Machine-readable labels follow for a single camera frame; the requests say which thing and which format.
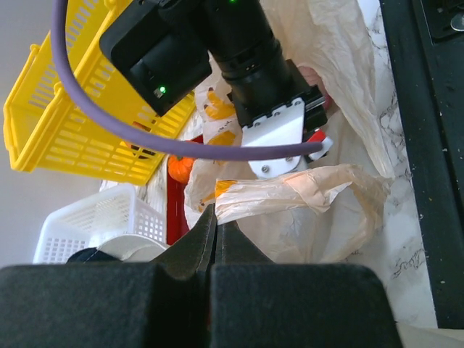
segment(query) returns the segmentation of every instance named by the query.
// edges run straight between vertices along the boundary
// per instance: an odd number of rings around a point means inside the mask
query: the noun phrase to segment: basket handle
[[[30,45],[30,53],[28,60],[26,61],[24,67],[21,70],[19,78],[16,80],[14,83],[13,89],[10,92],[7,102],[5,103],[4,106],[4,124],[3,124],[3,134],[4,134],[4,142],[5,142],[5,147],[7,150],[10,151],[16,151],[16,144],[15,144],[15,138],[12,133],[12,124],[11,124],[11,115],[9,113],[9,106],[12,103],[13,98],[15,97],[18,89],[22,85],[22,82],[24,81],[26,75],[28,74],[28,71],[32,64],[34,63],[34,60],[36,59],[39,51],[41,50],[41,47],[39,45]]]

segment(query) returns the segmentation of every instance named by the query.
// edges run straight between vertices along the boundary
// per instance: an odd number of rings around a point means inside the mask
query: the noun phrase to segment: black stove
[[[464,328],[464,0],[381,0],[436,317]]]

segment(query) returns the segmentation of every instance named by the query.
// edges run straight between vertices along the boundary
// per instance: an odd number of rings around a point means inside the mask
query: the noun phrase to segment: purple tube
[[[55,67],[66,92],[80,109],[95,123],[116,136],[156,152],[177,156],[222,161],[275,160],[284,157],[311,154],[322,149],[321,143],[288,146],[229,147],[210,146],[176,141],[156,136],[126,125],[94,104],[74,77],[66,52],[66,13],[68,0],[54,0],[51,21],[51,47]]]

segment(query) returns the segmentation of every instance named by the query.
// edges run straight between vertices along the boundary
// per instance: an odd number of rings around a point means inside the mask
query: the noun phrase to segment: orange vegetable
[[[194,158],[171,156],[167,161],[167,172],[171,178],[186,185],[189,183],[194,162]]]

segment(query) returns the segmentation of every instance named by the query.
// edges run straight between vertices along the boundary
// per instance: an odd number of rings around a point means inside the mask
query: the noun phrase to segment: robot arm
[[[211,53],[231,86],[242,146],[300,144],[327,122],[323,95],[283,58],[258,0],[133,1],[100,46],[159,115],[211,74]],[[306,168],[301,156],[250,165],[261,178]]]

